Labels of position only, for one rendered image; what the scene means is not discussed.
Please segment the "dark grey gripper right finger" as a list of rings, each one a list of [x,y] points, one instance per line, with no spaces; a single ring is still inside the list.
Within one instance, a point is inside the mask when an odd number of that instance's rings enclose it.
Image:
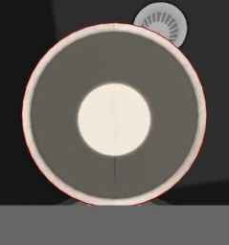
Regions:
[[[154,198],[146,202],[145,205],[168,206],[170,204],[160,198]]]

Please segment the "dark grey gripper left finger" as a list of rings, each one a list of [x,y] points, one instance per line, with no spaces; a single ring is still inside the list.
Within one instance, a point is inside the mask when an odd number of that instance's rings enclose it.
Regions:
[[[74,199],[74,198],[69,198],[63,202],[58,203],[58,205],[60,206],[82,206],[85,205],[84,203],[82,203],[81,201]]]

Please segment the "dark sink basin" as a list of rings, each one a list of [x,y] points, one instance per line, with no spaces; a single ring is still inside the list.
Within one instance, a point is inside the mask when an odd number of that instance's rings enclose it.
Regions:
[[[38,170],[21,107],[37,62],[61,38],[106,22],[132,23],[154,2],[185,15],[181,49],[204,87],[208,123],[188,174],[159,198],[171,205],[229,205],[229,0],[0,0],[0,205],[57,205],[69,197]]]

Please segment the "grey sink drain strainer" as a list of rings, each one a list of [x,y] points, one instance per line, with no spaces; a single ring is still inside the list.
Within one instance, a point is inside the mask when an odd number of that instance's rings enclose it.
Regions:
[[[166,2],[152,3],[142,8],[134,18],[133,24],[159,33],[177,48],[184,43],[188,31],[183,12]]]

